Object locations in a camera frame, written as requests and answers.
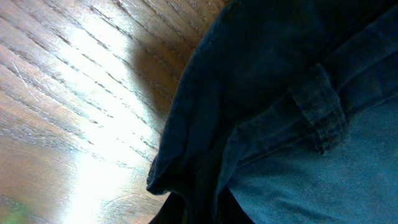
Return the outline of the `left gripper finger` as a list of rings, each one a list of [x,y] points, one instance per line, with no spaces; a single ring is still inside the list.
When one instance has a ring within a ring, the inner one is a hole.
[[[171,193],[149,224],[188,224],[188,211],[183,198]]]

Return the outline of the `dark navy shorts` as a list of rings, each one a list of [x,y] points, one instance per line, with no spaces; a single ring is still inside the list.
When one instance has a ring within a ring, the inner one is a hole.
[[[229,2],[147,179],[188,223],[397,222],[397,2]]]

